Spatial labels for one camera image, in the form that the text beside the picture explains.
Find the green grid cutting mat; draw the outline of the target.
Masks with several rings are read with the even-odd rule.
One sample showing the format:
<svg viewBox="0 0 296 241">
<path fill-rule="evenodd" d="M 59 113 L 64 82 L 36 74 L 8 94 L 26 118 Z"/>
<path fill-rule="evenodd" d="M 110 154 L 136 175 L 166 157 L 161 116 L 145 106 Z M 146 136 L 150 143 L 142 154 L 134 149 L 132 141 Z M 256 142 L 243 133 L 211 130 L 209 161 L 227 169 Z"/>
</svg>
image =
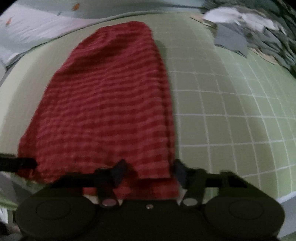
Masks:
<svg viewBox="0 0 296 241">
<path fill-rule="evenodd" d="M 16 154 L 41 96 L 72 49 L 98 28 L 147 24 L 170 78 L 176 157 L 211 173 L 231 170 L 282 203 L 295 197 L 295 78 L 257 54 L 214 45 L 184 14 L 131 16 L 86 27 L 23 56 L 1 86 L 1 153 Z"/>
</svg>

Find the light blue bed sheet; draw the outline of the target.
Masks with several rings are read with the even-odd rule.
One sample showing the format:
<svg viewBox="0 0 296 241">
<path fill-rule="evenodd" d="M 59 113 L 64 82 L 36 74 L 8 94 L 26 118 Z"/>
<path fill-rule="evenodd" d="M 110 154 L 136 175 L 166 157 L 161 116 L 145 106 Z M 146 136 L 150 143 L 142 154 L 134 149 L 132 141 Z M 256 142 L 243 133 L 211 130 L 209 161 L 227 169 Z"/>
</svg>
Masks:
<svg viewBox="0 0 296 241">
<path fill-rule="evenodd" d="M 16 1 L 1 15 L 1 66 L 75 30 L 121 16 L 198 9 L 203 1 Z"/>
</svg>

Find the pile of grey clothes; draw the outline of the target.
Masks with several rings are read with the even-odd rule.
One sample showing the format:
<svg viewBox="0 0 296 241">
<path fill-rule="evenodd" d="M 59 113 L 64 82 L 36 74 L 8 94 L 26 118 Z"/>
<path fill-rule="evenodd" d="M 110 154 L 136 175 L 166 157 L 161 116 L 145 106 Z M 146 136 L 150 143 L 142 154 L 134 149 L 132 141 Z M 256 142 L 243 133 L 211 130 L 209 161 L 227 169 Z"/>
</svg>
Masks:
<svg viewBox="0 0 296 241">
<path fill-rule="evenodd" d="M 251 50 L 295 75 L 295 1 L 204 1 L 191 18 L 213 29 L 216 46 Z"/>
</svg>

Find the red checkered cloth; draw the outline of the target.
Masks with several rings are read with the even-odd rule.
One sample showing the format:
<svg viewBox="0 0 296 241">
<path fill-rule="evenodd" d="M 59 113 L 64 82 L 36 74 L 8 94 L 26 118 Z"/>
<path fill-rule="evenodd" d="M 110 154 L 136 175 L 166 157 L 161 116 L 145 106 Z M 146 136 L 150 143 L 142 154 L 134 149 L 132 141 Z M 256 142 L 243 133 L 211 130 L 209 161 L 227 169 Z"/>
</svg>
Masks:
<svg viewBox="0 0 296 241">
<path fill-rule="evenodd" d="M 118 198 L 170 199 L 179 194 L 174 153 L 165 66 L 150 28 L 127 22 L 98 29 L 54 74 L 18 145 L 37 168 L 18 175 L 51 183 L 125 160 Z"/>
</svg>

